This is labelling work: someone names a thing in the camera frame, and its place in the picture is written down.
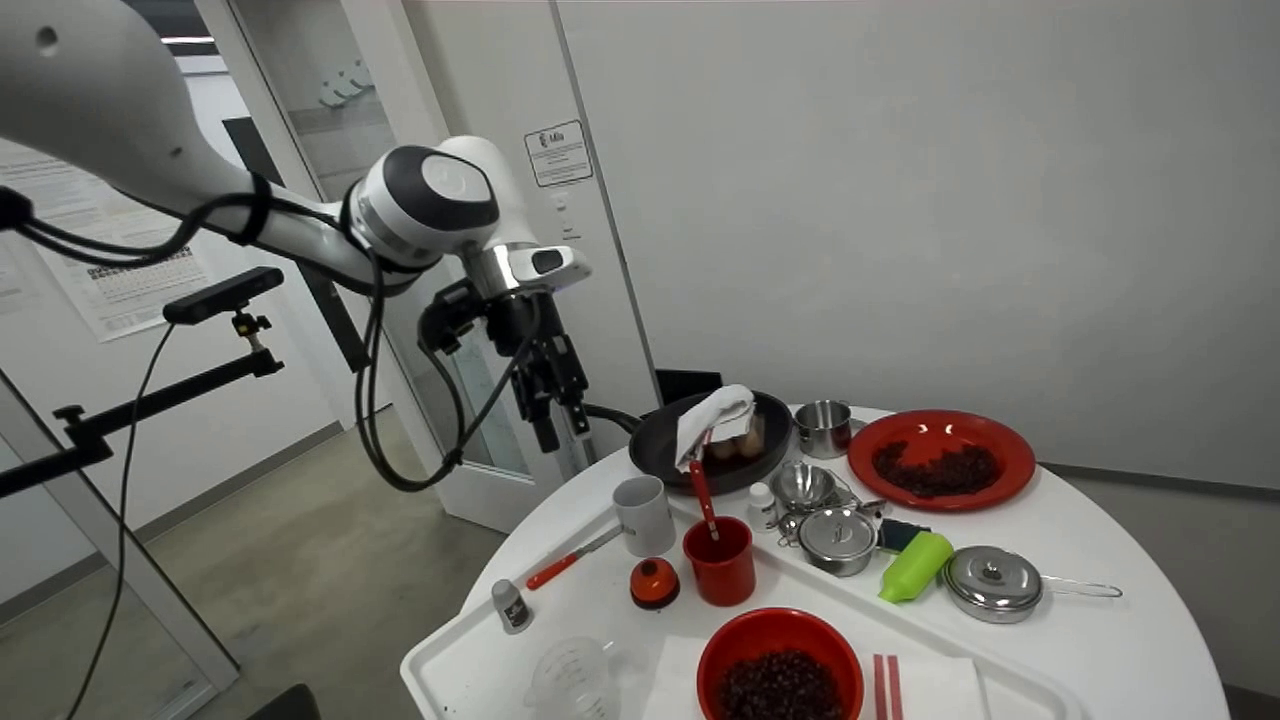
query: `red chopsticks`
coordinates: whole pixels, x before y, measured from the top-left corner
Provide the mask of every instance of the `red chopsticks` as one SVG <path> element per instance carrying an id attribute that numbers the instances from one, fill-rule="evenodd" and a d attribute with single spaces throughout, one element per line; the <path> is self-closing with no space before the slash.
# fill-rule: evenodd
<path id="1" fill-rule="evenodd" d="M 903 720 L 903 679 L 895 656 L 870 656 L 877 720 Z"/>

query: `red cup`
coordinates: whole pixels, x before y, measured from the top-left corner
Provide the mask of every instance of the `red cup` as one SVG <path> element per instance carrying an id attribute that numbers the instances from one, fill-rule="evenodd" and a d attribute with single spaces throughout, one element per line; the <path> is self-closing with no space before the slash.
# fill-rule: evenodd
<path id="1" fill-rule="evenodd" d="M 742 521 L 718 518 L 718 539 L 706 525 L 682 532 L 682 555 L 693 566 L 695 591 L 706 606 L 740 606 L 756 591 L 753 528 Z"/>

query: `silver pot lid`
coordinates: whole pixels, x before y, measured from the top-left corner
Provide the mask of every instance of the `silver pot lid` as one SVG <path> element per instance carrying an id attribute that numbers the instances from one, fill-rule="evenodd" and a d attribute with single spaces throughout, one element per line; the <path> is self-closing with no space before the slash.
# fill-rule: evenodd
<path id="1" fill-rule="evenodd" d="M 877 553 L 877 525 L 855 509 L 820 509 L 800 521 L 795 539 L 820 567 L 858 571 Z"/>
<path id="2" fill-rule="evenodd" d="M 1036 614 L 1043 579 L 1031 559 L 977 546 L 950 555 L 947 591 L 977 622 L 1016 625 Z"/>

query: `tray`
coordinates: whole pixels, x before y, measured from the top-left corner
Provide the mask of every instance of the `tray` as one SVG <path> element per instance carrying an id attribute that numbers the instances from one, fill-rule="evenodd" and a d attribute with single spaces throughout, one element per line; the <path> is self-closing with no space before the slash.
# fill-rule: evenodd
<path id="1" fill-rule="evenodd" d="M 574 528 L 553 555 L 565 547 L 580 547 L 582 539 L 608 532 L 613 509 Z M 693 525 L 693 514 L 677 506 L 678 532 Z M 678 598 L 662 614 L 643 614 L 626 601 L 626 571 L 637 555 L 625 539 L 608 539 L 565 575 L 543 584 L 539 591 L 522 591 L 532 608 L 532 625 L 514 637 L 503 633 L 490 606 L 474 606 L 435 630 L 423 644 L 417 644 L 400 662 L 400 675 L 417 699 L 417 708 L 431 720 L 512 720 L 528 713 L 528 679 L 553 644 L 567 637 L 582 637 L 608 650 L 613 679 L 618 691 L 618 720 L 638 717 L 698 717 L 693 669 L 702 639 L 733 618 L 748 608 L 803 608 L 837 625 L 868 669 L 870 652 L 895 656 L 972 656 L 989 717 L 993 720 L 1085 720 L 1085 704 L 1074 691 L 1058 687 L 1046 675 L 1018 669 L 1008 656 L 947 639 L 943 630 L 926 630 L 907 614 L 851 591 L 847 579 L 837 579 L 800 555 L 795 547 L 774 547 L 771 539 L 756 539 L 756 591 L 748 606 L 713 608 L 695 598 L 688 566 L 678 555 L 678 539 L 666 559 L 678 567 Z"/>

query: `small metal cup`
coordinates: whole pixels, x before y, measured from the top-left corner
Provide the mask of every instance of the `small metal cup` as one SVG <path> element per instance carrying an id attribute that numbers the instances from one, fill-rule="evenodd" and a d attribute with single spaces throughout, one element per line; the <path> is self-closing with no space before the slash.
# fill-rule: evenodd
<path id="1" fill-rule="evenodd" d="M 800 403 L 795 414 L 800 454 L 812 460 L 837 460 L 851 436 L 851 414 L 837 402 Z"/>

